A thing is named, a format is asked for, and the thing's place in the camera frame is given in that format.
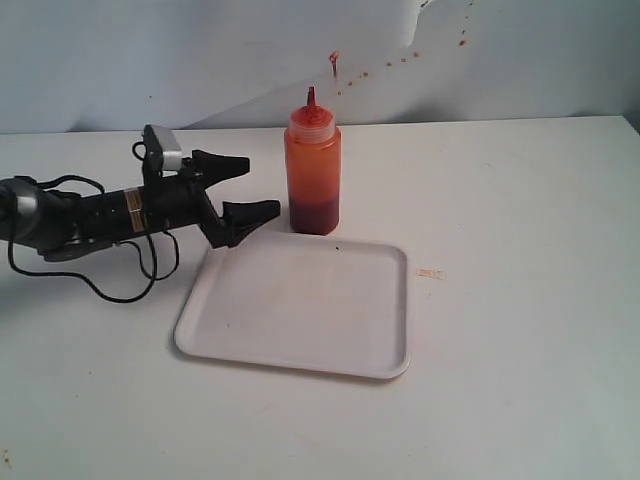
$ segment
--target plastic tray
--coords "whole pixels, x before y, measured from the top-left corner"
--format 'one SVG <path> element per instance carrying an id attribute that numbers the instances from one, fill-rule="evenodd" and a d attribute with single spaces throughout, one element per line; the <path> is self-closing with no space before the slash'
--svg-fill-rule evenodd
<path id="1" fill-rule="evenodd" d="M 395 247 L 257 232 L 207 253 L 175 341 L 198 357 L 393 378 L 409 365 L 406 284 Z"/>

